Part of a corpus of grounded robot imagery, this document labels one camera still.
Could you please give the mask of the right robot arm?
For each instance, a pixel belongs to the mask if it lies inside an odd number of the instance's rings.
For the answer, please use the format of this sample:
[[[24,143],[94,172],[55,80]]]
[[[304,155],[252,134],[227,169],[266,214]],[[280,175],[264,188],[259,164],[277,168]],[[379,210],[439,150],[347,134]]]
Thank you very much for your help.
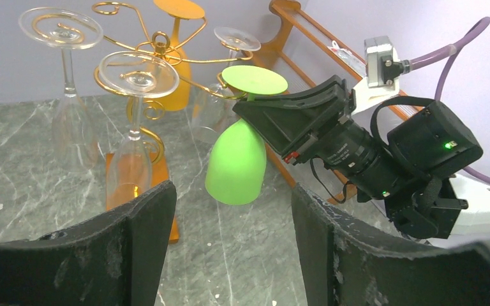
[[[473,133],[444,103],[394,96],[388,106],[420,110],[382,140],[352,119],[358,94],[332,76],[295,94],[242,99],[234,112],[288,164],[318,158],[357,188],[359,202],[382,200],[387,218],[413,238],[490,234],[490,187],[459,175],[482,154]]]

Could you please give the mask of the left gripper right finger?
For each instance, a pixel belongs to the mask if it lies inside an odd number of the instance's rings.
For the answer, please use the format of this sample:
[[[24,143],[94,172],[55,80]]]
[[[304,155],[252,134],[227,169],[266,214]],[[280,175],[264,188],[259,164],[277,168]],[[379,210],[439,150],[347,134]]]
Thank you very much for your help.
[[[309,305],[490,305],[490,240],[443,249],[395,237],[301,184],[291,206]]]

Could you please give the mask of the orange plastic goblet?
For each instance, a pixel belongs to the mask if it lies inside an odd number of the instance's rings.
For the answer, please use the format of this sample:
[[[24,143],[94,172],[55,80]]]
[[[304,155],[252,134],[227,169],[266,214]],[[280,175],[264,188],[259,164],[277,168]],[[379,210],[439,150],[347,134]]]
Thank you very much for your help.
[[[204,9],[192,1],[187,0],[154,0],[154,4],[174,18],[172,34],[170,36],[171,48],[166,53],[166,61],[171,64],[180,77],[189,79],[191,77],[191,68],[185,51],[182,46],[189,42],[197,35],[207,24],[205,19]],[[181,20],[196,20],[201,19],[204,23],[184,41],[179,40],[179,29]],[[168,96],[158,99],[166,111],[174,112],[187,107],[189,103],[191,85],[180,80],[176,90]]]

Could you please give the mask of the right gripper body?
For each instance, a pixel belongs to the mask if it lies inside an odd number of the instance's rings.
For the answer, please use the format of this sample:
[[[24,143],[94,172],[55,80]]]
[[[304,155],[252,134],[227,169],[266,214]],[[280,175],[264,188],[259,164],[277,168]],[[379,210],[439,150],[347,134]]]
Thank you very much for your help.
[[[356,186],[359,201],[389,198],[410,183],[410,174],[352,119],[339,122],[320,139],[311,135],[297,151],[283,157],[292,165],[322,160],[326,169],[340,172]]]

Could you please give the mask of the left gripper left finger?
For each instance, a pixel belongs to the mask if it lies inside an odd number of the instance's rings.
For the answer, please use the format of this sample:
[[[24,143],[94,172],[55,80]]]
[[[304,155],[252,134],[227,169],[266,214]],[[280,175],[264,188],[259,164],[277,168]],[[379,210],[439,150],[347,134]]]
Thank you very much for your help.
[[[74,226],[0,243],[0,305],[154,305],[176,203],[166,180]]]

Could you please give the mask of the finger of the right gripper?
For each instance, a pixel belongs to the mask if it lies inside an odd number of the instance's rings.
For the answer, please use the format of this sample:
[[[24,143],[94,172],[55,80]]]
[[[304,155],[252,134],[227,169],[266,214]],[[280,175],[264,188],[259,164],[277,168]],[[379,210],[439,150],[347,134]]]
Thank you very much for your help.
[[[242,99],[233,111],[281,156],[297,151],[311,135],[320,139],[349,112],[345,79],[331,76],[316,87],[294,94]]]

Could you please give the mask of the green plastic goblet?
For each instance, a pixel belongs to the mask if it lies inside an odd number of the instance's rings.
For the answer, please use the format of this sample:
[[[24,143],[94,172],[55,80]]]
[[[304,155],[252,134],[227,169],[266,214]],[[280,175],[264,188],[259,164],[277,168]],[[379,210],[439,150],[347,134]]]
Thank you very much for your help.
[[[225,68],[222,79],[246,93],[245,102],[256,96],[273,96],[288,89],[288,82],[266,68],[239,65]],[[260,195],[267,167],[262,137],[240,116],[216,140],[208,163],[205,189],[218,202],[245,205]]]

